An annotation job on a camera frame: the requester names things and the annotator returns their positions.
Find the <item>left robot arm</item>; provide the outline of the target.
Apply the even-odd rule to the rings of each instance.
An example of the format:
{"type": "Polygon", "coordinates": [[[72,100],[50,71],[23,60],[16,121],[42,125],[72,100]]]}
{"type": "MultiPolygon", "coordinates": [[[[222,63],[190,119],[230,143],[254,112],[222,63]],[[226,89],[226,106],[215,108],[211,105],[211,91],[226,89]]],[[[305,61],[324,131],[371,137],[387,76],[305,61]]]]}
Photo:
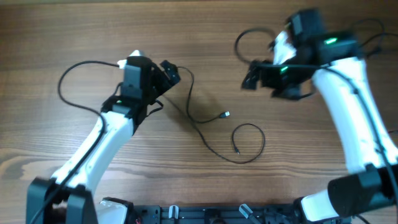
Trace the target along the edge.
{"type": "Polygon", "coordinates": [[[27,223],[139,223],[134,204],[104,198],[97,186],[116,153],[151,114],[147,108],[180,81],[176,65],[156,65],[134,51],[115,64],[124,79],[96,112],[98,120],[72,157],[49,179],[34,179],[27,192],[27,223]]]}

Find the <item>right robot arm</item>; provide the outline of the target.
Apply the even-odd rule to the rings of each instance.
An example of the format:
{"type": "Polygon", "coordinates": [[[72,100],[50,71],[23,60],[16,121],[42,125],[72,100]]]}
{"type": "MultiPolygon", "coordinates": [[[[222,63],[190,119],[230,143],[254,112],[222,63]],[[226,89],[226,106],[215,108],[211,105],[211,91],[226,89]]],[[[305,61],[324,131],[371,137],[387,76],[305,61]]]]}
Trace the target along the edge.
{"type": "Polygon", "coordinates": [[[292,14],[269,45],[272,60],[250,60],[242,88],[272,89],[275,98],[301,100],[309,81],[329,109],[345,152],[348,175],[327,188],[268,205],[266,223],[349,223],[353,217],[397,205],[397,147],[374,102],[363,51],[349,30],[328,32],[316,8],[292,14]]]}

